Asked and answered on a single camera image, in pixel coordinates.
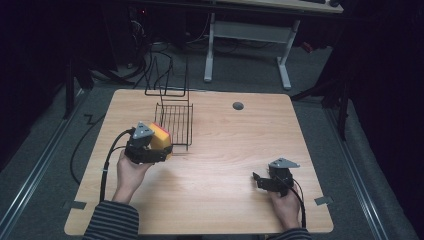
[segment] white desk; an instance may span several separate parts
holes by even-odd
[[[228,2],[236,4],[249,4],[265,7],[287,8],[299,11],[315,11],[322,13],[342,13],[343,8],[331,7],[327,1],[325,4],[310,3],[299,0],[217,0],[218,2]],[[205,82],[212,81],[213,73],[213,43],[215,37],[225,37],[234,39],[244,39],[253,41],[273,42],[285,44],[281,56],[277,58],[278,69],[280,70],[281,81],[286,90],[291,89],[290,79],[287,74],[286,61],[290,49],[293,45],[299,28],[300,20],[294,21],[291,28],[246,24],[237,22],[215,21],[215,14],[211,14],[209,30],[209,48],[206,56]]]

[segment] wire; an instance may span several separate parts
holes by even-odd
[[[133,89],[137,88],[138,84],[141,82],[141,80],[143,80],[144,77],[146,77],[146,74],[150,71],[150,68],[152,67],[152,48],[150,48],[149,50],[149,56],[150,56],[149,66],[147,67],[147,70],[144,71],[144,74],[138,79],[138,81],[134,83]]]
[[[133,132],[134,132],[134,128],[123,131],[121,134],[118,135],[118,137],[115,138],[115,141],[113,141],[113,144],[110,147],[109,153],[107,154],[107,157],[106,157],[105,164],[103,166],[102,182],[101,182],[101,185],[100,185],[100,202],[103,202],[105,200],[106,180],[107,180],[107,171],[108,171],[108,168],[109,168],[109,159],[110,159],[110,156],[112,155],[112,153],[116,149],[118,149],[118,148],[115,148],[115,145],[119,141],[119,139],[121,139],[122,136],[124,136],[127,133],[132,134]]]
[[[218,50],[215,46],[214,46],[214,51],[215,52],[219,52],[219,53],[232,53],[232,52],[234,52],[235,50],[237,50],[237,48],[239,47],[239,42],[237,41],[237,40],[235,40],[235,43],[232,43],[232,41],[230,41],[229,39],[227,40],[227,41],[223,41],[223,42],[229,42],[229,43],[231,43],[231,45],[234,45],[234,47],[233,47],[233,49],[231,49],[231,50],[229,50],[229,51],[220,51],[220,50]]]
[[[122,77],[119,76],[119,79],[121,79],[121,80],[128,80],[128,79],[130,79],[132,77],[135,77],[135,76],[139,75],[143,70],[145,70],[145,68],[146,68],[146,61],[144,60],[144,54],[148,50],[146,50],[146,48],[143,46],[143,43],[146,43],[145,45],[149,45],[147,43],[150,41],[150,38],[151,38],[151,31],[150,31],[151,30],[150,29],[151,27],[149,29],[145,29],[143,27],[143,24],[141,24],[139,21],[137,21],[135,19],[132,19],[130,21],[130,23],[131,24],[134,24],[137,27],[137,31],[139,31],[141,29],[141,35],[142,35],[141,36],[141,39],[137,39],[137,36],[139,35],[138,32],[137,32],[137,36],[135,36],[134,34],[132,35],[133,38],[134,38],[134,41],[135,41],[135,52],[136,52],[135,53],[136,54],[135,61],[137,61],[140,58],[140,62],[139,62],[139,65],[138,65],[137,69],[134,72],[129,73],[128,75],[125,75],[125,76],[122,76]],[[100,80],[100,81],[111,81],[112,80],[110,78],[107,78],[107,77],[98,75],[98,74],[96,74],[94,72],[91,72],[91,76],[93,78],[95,78],[95,79]]]
[[[238,44],[241,45],[241,46],[244,46],[244,47],[257,48],[257,49],[271,47],[271,46],[276,45],[276,43],[273,43],[273,42],[266,42],[266,43],[261,44],[260,46],[255,46],[253,44],[243,43],[243,41],[240,41]]]
[[[203,28],[203,31],[202,31],[202,33],[199,35],[199,37],[197,37],[195,40],[193,40],[193,41],[189,41],[189,42],[186,42],[186,44],[190,44],[190,43],[194,43],[194,42],[197,42],[197,41],[201,41],[201,40],[203,40],[203,39],[206,39],[206,38],[202,38],[203,37],[203,35],[205,35],[205,32],[206,32],[206,29],[208,28],[208,23],[209,23],[209,20],[210,20],[210,18],[211,18],[211,14],[209,13],[208,14],[208,17],[206,18],[206,23],[205,23],[205,27]]]
[[[297,184],[297,186],[299,186],[300,189],[300,193],[302,195],[302,198],[300,198],[299,194],[296,192],[296,190],[294,190],[293,187],[289,186],[285,181],[283,181],[283,179],[281,179],[280,177],[276,176],[278,180],[280,180],[288,189],[290,189],[294,195],[296,195],[297,199],[300,202],[300,210],[302,212],[302,228],[306,228],[306,209],[305,209],[305,203],[303,202],[303,190],[302,187],[300,187],[300,184],[293,179],[293,181]]]
[[[188,48],[194,49],[194,50],[203,50],[203,49],[206,49],[209,46],[208,43],[203,43],[200,47],[194,47],[193,45],[197,44],[201,41],[207,40],[207,39],[208,39],[208,37],[205,37],[205,38],[197,40],[196,42],[191,42],[190,44],[187,44],[186,46]]]
[[[118,150],[118,149],[120,149],[120,148],[125,148],[125,147],[126,147],[126,146],[116,147],[116,148],[114,148],[114,149],[113,149],[113,151]]]
[[[153,89],[156,89],[156,86],[158,85],[158,83],[160,83],[160,79],[162,79],[164,76],[166,76],[167,74],[169,74],[169,72],[171,71],[171,70],[173,70],[173,62],[172,62],[172,57],[170,56],[170,55],[168,55],[168,54],[166,54],[166,53],[163,53],[163,52],[154,52],[154,53],[158,53],[158,54],[162,54],[162,55],[164,55],[164,56],[166,56],[166,57],[168,57],[169,58],[169,60],[170,60],[170,65],[169,65],[169,67],[168,67],[168,70],[166,70],[164,73],[162,73],[157,79],[156,79],[156,81],[153,83]]]
[[[75,182],[78,184],[78,186],[81,184],[81,181],[78,180],[78,178],[75,176],[75,173],[74,173],[73,163],[74,163],[75,154],[76,154],[79,146],[81,145],[82,141],[88,135],[88,133],[91,131],[91,129],[93,129],[94,126],[96,126],[97,123],[99,123],[100,120],[102,120],[105,116],[106,116],[106,114],[103,114],[103,116],[101,116],[99,119],[97,119],[94,123],[91,123],[91,126],[87,129],[87,131],[85,131],[84,135],[80,138],[80,140],[78,141],[77,145],[74,148],[74,151],[72,152],[71,161],[69,163],[69,168],[71,170],[72,178],[75,180]]]

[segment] cable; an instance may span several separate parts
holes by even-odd
[[[186,42],[186,44],[194,43],[194,42],[197,42],[197,41],[199,41],[199,40],[201,41],[201,40],[205,39],[205,38],[203,38],[203,39],[201,39],[201,38],[203,37],[203,35],[204,35],[204,34],[205,34],[205,32],[206,32],[206,29],[208,28],[208,23],[209,23],[210,18],[211,18],[211,14],[209,13],[209,14],[208,14],[208,17],[206,18],[205,27],[203,28],[202,33],[201,33],[201,34],[199,35],[199,37],[197,37],[195,40],[193,40],[193,41],[189,41],[189,42]]]
[[[151,26],[149,26],[149,24],[140,23],[140,19],[138,18],[136,9],[133,9],[133,8],[130,7],[129,8],[129,15],[130,15],[129,16],[130,24],[132,26],[132,31],[133,31],[132,37],[134,38],[134,42],[135,42],[135,61],[138,61],[138,59],[140,58],[139,57],[140,54],[142,54],[143,56],[140,58],[139,65],[134,72],[127,74],[125,76],[122,76],[122,77],[121,76],[117,77],[118,80],[122,80],[122,81],[126,81],[126,80],[128,80],[132,77],[135,77],[138,74],[140,74],[143,70],[145,70],[146,62],[144,60],[144,54],[148,50],[146,50],[146,48],[144,46],[149,45],[147,43],[150,41],[150,38],[151,38],[151,35],[152,35]],[[106,77],[100,76],[100,75],[98,75],[94,72],[91,72],[91,76],[95,79],[100,80],[100,81],[111,81],[111,80],[113,80],[109,76],[106,76]]]
[[[121,148],[125,148],[125,147],[126,146],[119,146],[119,147],[114,148],[113,151],[118,150],[118,149],[121,149]]]
[[[198,41],[196,41],[196,42],[191,42],[190,44],[187,44],[186,46],[188,47],[188,48],[190,48],[190,49],[194,49],[194,50],[203,50],[203,49],[206,49],[206,48],[208,48],[208,43],[203,43],[202,44],[202,46],[200,46],[200,47],[193,47],[192,45],[194,45],[194,44],[196,44],[196,43],[199,43],[199,42],[201,42],[201,41],[204,41],[204,40],[207,40],[208,39],[208,37],[205,37],[205,38],[202,38],[202,39],[199,39]]]
[[[260,46],[255,46],[252,44],[243,43],[243,41],[240,41],[238,44],[244,47],[250,47],[250,48],[256,48],[256,49],[261,49],[261,48],[266,48],[269,46],[276,45],[276,43],[273,43],[273,42],[266,42],[266,43],[262,43]]]
[[[300,184],[293,179],[293,181],[297,184],[297,186],[299,186],[299,190],[300,193],[302,195],[302,198],[300,198],[299,194],[296,192],[296,190],[293,189],[293,187],[289,186],[285,181],[283,181],[283,179],[281,179],[280,177],[276,176],[278,178],[278,180],[280,180],[288,189],[290,189],[294,195],[296,195],[297,199],[299,200],[300,203],[300,211],[302,212],[302,228],[306,228],[306,209],[305,209],[305,204],[303,202],[303,190],[302,187],[300,186]]]
[[[132,133],[134,133],[134,131],[135,131],[134,128],[123,131],[121,134],[118,135],[118,137],[115,138],[115,141],[113,141],[113,144],[110,147],[109,153],[106,157],[105,164],[103,166],[102,182],[101,182],[101,185],[100,185],[100,202],[103,202],[105,200],[106,180],[107,180],[107,171],[108,171],[108,168],[109,168],[109,159],[110,159],[110,156],[112,155],[112,153],[116,149],[118,149],[118,148],[115,148],[115,145],[119,141],[119,139],[121,139],[122,136],[124,136],[127,133],[132,134]]]
[[[147,68],[147,70],[144,71],[144,74],[138,79],[138,81],[134,83],[133,89],[137,88],[138,84],[146,76],[146,74],[150,71],[150,68],[152,67],[152,48],[150,48],[149,50],[149,56],[150,56],[149,67]]]
[[[162,54],[162,55],[164,55],[164,56],[166,56],[170,59],[170,65],[168,67],[168,70],[166,70],[164,73],[162,73],[162,75],[160,75],[153,84],[153,89],[156,89],[157,84],[160,83],[160,79],[162,79],[164,76],[169,74],[169,72],[171,70],[173,70],[173,63],[172,63],[172,57],[170,55],[163,53],[163,52],[154,52],[154,53]]]
[[[96,126],[97,123],[99,123],[100,120],[102,120],[106,116],[106,114],[103,114],[103,116],[101,116],[99,119],[97,119],[94,123],[91,123],[91,117],[92,117],[92,115],[88,115],[88,116],[90,117],[90,119],[88,121],[88,124],[91,124],[91,126],[87,129],[87,131],[85,131],[84,135],[80,138],[80,140],[78,141],[77,145],[75,146],[74,151],[72,152],[71,161],[69,163],[69,168],[71,170],[72,178],[75,180],[75,182],[78,184],[78,186],[81,184],[81,181],[79,181],[77,179],[77,177],[75,176],[75,173],[74,173],[74,169],[73,169],[73,163],[74,163],[75,154],[76,154],[79,146],[81,145],[82,141],[84,140],[84,138],[90,132],[90,130],[93,129],[93,127]]]
[[[231,50],[229,50],[229,51],[220,51],[220,50],[218,50],[215,46],[214,46],[214,51],[215,52],[219,52],[219,53],[232,53],[232,52],[234,52],[235,50],[237,50],[237,48],[239,47],[239,42],[237,41],[237,40],[233,40],[233,41],[235,41],[235,43],[231,43],[231,41],[230,40],[227,40],[227,41],[222,41],[222,42],[230,42],[232,45],[234,45],[234,47],[233,47],[233,49],[231,49]]]

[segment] wrist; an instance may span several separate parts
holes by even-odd
[[[293,228],[300,228],[300,223],[297,220],[294,221],[281,221],[281,225],[284,229],[284,231],[293,229]]]
[[[112,201],[129,204],[134,192],[126,191],[124,189],[117,189],[115,194],[113,195]]]

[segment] black cable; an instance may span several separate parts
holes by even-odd
[[[207,29],[207,28],[208,28],[208,26],[210,25],[210,24],[209,24],[209,20],[210,20],[210,19],[211,19],[211,13],[209,13],[209,14],[208,14],[208,17],[206,18],[205,27],[203,28],[203,31],[202,31],[202,33],[200,33],[199,37],[197,37],[196,39],[194,39],[194,40],[192,40],[192,41],[186,42],[186,46],[188,46],[188,44],[190,44],[190,43],[195,43],[195,42],[197,42],[197,41],[202,41],[202,40],[204,40],[204,39],[208,39],[208,37],[203,37],[203,36],[204,36],[204,34],[205,34],[205,32],[206,32],[206,29]]]
[[[107,157],[106,157],[105,164],[103,166],[102,182],[100,185],[100,202],[103,202],[105,200],[106,180],[107,180],[107,171],[109,168],[109,159],[113,151],[118,149],[118,148],[115,148],[115,145],[119,141],[119,139],[121,139],[122,136],[124,136],[127,133],[132,134],[134,131],[135,131],[134,128],[123,131],[121,134],[118,135],[118,137],[115,138],[115,141],[113,141],[113,144],[110,147],[109,153],[107,154]]]
[[[166,76],[167,74],[169,74],[169,72],[173,69],[173,63],[172,63],[172,57],[166,53],[163,52],[158,52],[158,51],[152,51],[153,53],[158,53],[158,54],[162,54],[166,57],[168,57],[171,61],[171,65],[168,67],[168,70],[166,70],[164,73],[162,73],[160,76],[158,76],[158,78],[156,79],[156,81],[153,83],[153,89],[156,89],[156,86],[158,83],[160,83],[160,79],[162,79],[164,76]],[[150,84],[149,82],[147,82],[147,86],[146,88],[150,89]]]
[[[125,80],[128,80],[128,79],[130,79],[132,77],[135,77],[138,74],[140,74],[140,72],[142,72],[145,68],[146,68],[146,61],[143,58],[141,58],[140,59],[140,64],[139,64],[139,66],[137,67],[137,69],[134,72],[129,73],[128,75],[119,77],[119,79],[124,80],[124,81]],[[110,78],[99,76],[99,75],[95,74],[94,72],[91,72],[91,76],[93,78],[97,79],[97,80],[100,80],[100,81],[111,81],[112,80]]]
[[[73,169],[75,154],[76,154],[79,146],[81,145],[82,141],[88,135],[88,133],[91,131],[91,129],[93,129],[93,127],[96,126],[96,124],[99,123],[100,120],[102,120],[105,116],[106,116],[106,114],[103,114],[103,116],[101,116],[99,119],[97,119],[94,123],[91,123],[91,117],[90,117],[89,124],[91,124],[91,126],[87,129],[87,131],[85,131],[84,135],[80,138],[80,140],[78,141],[77,145],[74,148],[74,151],[72,152],[71,161],[69,163],[69,168],[71,170],[72,178],[75,180],[75,182],[78,184],[78,186],[81,184],[81,181],[79,181],[77,179],[77,177],[75,176],[75,173],[74,173],[74,169]]]
[[[297,186],[299,186],[299,190],[300,190],[300,193],[301,193],[301,195],[302,195],[302,198],[300,198],[300,196],[299,196],[299,194],[296,192],[296,190],[294,190],[293,189],[293,187],[291,187],[291,186],[289,186],[285,181],[283,181],[283,179],[281,179],[281,178],[279,178],[278,176],[276,176],[277,178],[278,178],[278,180],[280,180],[288,189],[290,189],[293,193],[294,193],[294,195],[296,195],[296,197],[297,197],[297,199],[299,200],[299,203],[300,203],[300,211],[301,211],[301,213],[302,213],[302,220],[301,220],[301,222],[302,222],[302,228],[306,228],[306,209],[305,209],[305,204],[304,204],[304,202],[303,202],[303,190],[302,190],[302,187],[300,187],[300,184],[295,180],[295,179],[293,179],[293,181],[297,184]]]
[[[229,42],[231,45],[234,45],[234,47],[233,47],[233,49],[231,49],[231,50],[229,50],[229,51],[220,51],[220,50],[218,50],[217,48],[216,48],[216,46],[214,46],[214,48],[213,48],[213,50],[215,51],[215,52],[218,52],[218,53],[232,53],[232,52],[234,52],[235,50],[237,50],[238,49],[238,47],[239,47],[239,42],[237,41],[237,40],[235,40],[235,43],[232,43],[232,41],[230,41],[230,40],[227,40],[227,41],[222,41],[222,43],[225,43],[225,42]]]
[[[126,147],[126,146],[116,147],[116,148],[114,148],[114,149],[113,149],[113,151],[118,150],[118,149],[120,149],[120,148],[125,148],[125,147]]]
[[[208,37],[199,39],[196,42],[191,42],[191,43],[186,44],[186,47],[188,47],[190,49],[194,49],[194,50],[203,50],[203,49],[206,49],[209,46],[208,43],[203,43],[201,47],[193,47],[192,45],[199,44],[200,42],[205,41],[205,40],[208,40],[208,39],[209,39]]]
[[[276,43],[273,43],[273,42],[266,42],[266,43],[262,43],[260,46],[255,46],[255,45],[252,45],[252,44],[244,43],[242,41],[239,41],[238,44],[241,45],[241,46],[244,46],[244,47],[256,48],[256,49],[261,49],[261,48],[266,48],[266,47],[276,45]]]
[[[152,67],[152,48],[149,50],[149,56],[150,56],[150,62],[149,66],[147,67],[147,70],[144,71],[144,74],[138,79],[136,83],[134,83],[133,89],[136,89],[138,84],[143,80],[143,78],[146,76],[146,74],[150,71],[150,68]]]

